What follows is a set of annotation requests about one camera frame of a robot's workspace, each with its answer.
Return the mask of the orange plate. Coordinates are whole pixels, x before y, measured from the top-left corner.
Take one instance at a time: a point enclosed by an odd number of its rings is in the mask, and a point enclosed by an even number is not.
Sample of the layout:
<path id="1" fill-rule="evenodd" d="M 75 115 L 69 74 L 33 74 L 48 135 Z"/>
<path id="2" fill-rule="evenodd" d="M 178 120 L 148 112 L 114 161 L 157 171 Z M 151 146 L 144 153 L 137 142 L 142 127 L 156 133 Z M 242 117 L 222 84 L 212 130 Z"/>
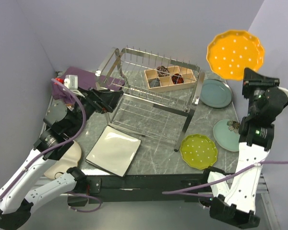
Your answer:
<path id="1" fill-rule="evenodd" d="M 244 69 L 257 71 L 264 63 L 260 39 L 245 30 L 220 33 L 207 46 L 206 60 L 212 72 L 226 80 L 241 81 Z"/>

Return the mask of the teal round plate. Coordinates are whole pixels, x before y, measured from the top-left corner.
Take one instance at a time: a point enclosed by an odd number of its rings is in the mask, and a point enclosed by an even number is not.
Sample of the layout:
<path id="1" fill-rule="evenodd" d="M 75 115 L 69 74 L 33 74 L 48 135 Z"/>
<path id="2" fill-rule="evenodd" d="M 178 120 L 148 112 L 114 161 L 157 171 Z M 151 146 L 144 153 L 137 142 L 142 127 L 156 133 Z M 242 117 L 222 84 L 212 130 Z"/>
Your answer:
<path id="1" fill-rule="evenodd" d="M 233 91 L 225 82 L 206 79 L 202 86 L 200 100 L 209 107 L 224 108 L 232 103 Z"/>

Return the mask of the square cream plate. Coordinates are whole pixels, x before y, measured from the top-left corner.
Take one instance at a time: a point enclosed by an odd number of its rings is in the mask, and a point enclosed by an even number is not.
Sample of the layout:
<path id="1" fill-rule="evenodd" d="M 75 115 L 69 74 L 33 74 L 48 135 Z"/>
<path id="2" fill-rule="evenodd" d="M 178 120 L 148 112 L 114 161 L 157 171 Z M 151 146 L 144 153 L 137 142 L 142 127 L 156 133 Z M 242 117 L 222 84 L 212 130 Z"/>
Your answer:
<path id="1" fill-rule="evenodd" d="M 106 169 L 104 167 L 101 167 L 101 166 L 99 166 L 99 165 L 97 165 L 97 164 L 95 164 L 95 163 L 93 163 L 93 162 L 91 162 L 89 160 L 85 160 L 85 162 L 90 164 L 90 165 L 92 165 L 92 166 L 94 166 L 96 169 L 99 169 L 100 171 L 103 171 L 105 173 L 112 174 L 112 175 L 115 175 L 115 176 L 124 177 L 126 175 L 126 173 L 127 173 L 127 171 L 116 172 L 114 170 L 108 170 L 108 169 Z"/>
<path id="2" fill-rule="evenodd" d="M 140 139 L 106 126 L 85 159 L 108 170 L 124 172 L 128 170 L 140 144 Z"/>

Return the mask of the mint floral plate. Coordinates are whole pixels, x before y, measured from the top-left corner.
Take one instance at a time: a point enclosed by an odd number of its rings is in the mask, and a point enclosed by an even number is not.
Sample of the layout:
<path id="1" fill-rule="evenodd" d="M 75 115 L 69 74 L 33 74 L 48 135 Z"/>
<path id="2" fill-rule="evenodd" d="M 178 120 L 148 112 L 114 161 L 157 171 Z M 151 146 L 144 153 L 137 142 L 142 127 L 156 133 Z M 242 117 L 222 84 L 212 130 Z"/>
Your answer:
<path id="1" fill-rule="evenodd" d="M 231 152 L 239 151 L 240 123 L 234 120 L 219 120 L 213 127 L 216 142 L 224 149 Z"/>

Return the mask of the cream round bowl plate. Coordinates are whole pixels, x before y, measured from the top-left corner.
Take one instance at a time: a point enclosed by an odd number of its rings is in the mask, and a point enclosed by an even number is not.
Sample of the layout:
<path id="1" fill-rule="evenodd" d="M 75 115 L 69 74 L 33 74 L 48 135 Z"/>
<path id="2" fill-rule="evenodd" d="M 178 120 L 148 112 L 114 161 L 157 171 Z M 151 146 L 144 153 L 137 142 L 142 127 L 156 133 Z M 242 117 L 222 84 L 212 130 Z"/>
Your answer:
<path id="1" fill-rule="evenodd" d="M 51 180 L 59 178 L 61 175 L 66 173 L 69 168 L 78 166 L 81 157 L 81 147 L 76 141 L 73 141 L 73 144 L 67 152 L 44 173 L 44 176 Z"/>

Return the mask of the green polka dot plate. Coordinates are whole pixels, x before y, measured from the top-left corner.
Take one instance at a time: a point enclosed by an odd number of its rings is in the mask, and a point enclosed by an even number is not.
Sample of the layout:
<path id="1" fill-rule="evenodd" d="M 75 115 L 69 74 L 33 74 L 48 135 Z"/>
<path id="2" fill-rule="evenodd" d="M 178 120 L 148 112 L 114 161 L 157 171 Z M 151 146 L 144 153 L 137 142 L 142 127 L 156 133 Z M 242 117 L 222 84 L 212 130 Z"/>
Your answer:
<path id="1" fill-rule="evenodd" d="M 182 159 L 192 168 L 204 170 L 217 161 L 215 143 L 205 135 L 188 135 L 180 146 Z"/>

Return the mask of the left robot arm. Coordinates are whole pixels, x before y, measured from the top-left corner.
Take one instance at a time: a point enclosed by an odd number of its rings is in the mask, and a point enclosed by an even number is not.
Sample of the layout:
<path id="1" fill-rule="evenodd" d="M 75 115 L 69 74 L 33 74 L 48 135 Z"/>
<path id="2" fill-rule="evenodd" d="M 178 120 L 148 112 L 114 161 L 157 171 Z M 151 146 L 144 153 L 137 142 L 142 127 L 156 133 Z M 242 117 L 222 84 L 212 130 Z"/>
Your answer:
<path id="1" fill-rule="evenodd" d="M 44 117 L 46 130 L 35 142 L 27 159 L 0 189 L 0 229 L 16 230 L 41 206 L 61 194 L 82 192 L 86 175 L 77 167 L 66 169 L 53 181 L 34 189 L 40 177 L 72 149 L 74 139 L 94 113 L 113 112 L 123 91 L 84 90 L 69 109 L 63 102 L 53 104 Z"/>

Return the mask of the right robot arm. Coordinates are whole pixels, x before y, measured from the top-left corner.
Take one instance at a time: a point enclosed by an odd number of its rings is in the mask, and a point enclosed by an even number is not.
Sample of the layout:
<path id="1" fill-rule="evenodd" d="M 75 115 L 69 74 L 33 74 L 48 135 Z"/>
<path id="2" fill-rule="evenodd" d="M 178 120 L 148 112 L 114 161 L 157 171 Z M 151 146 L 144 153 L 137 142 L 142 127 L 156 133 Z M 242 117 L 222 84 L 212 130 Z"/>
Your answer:
<path id="1" fill-rule="evenodd" d="M 248 99 L 248 114 L 239 127 L 239 157 L 233 181 L 228 185 L 225 174 L 214 167 L 205 170 L 201 186 L 212 191 L 211 218 L 237 227 L 259 226 L 255 197 L 262 162 L 267 158 L 274 139 L 276 117 L 288 105 L 288 96 L 279 87 L 280 80 L 244 69 L 242 95 Z"/>

